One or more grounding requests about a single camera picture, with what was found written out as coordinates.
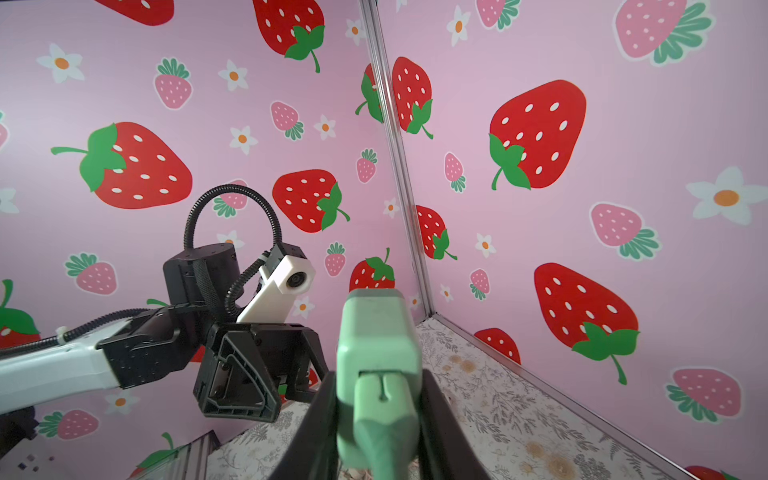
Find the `green plug adapter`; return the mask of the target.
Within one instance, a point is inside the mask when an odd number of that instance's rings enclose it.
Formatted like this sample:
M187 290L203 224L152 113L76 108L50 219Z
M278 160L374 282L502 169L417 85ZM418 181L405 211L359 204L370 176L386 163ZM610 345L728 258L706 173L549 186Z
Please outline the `green plug adapter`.
M422 350L398 290L348 295L336 366L336 445L343 465L368 470L375 479L406 479L420 438Z

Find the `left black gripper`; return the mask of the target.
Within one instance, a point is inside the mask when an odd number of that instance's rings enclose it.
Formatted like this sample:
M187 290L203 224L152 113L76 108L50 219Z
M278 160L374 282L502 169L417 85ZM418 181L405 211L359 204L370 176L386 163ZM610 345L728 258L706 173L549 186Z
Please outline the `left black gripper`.
M313 369L328 367L319 336L295 323L228 323L212 327L193 393L209 418L277 420L283 399L310 403Z

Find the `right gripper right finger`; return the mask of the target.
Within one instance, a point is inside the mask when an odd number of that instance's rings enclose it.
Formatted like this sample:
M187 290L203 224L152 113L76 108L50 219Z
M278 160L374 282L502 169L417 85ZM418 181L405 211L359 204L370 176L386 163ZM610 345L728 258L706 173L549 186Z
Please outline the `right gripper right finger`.
M424 369L419 399L421 479L481 480L489 475L474 454L431 371Z

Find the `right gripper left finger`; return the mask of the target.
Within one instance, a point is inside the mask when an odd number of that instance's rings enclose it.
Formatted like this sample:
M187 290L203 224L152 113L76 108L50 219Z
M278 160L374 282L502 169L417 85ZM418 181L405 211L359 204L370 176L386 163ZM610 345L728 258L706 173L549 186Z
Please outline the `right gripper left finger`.
M268 479L337 479L337 424L336 373L329 372L316 392L285 455Z

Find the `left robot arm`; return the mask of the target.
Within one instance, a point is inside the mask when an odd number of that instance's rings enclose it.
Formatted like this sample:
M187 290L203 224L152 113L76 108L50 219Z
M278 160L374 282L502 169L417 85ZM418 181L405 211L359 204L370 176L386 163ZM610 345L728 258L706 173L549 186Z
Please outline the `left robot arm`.
M272 246L241 268L233 247L196 246L204 207L228 193L258 204ZM193 389L209 418L272 423L284 400L310 403L328 366L318 335L289 321L315 272L284 241L272 205L255 190L224 184L205 192L186 220L182 251L165 262L170 302L111 312L1 352L1 449L63 431L64 418L36 418L40 404L95 390L128 390L181 371L203 354Z

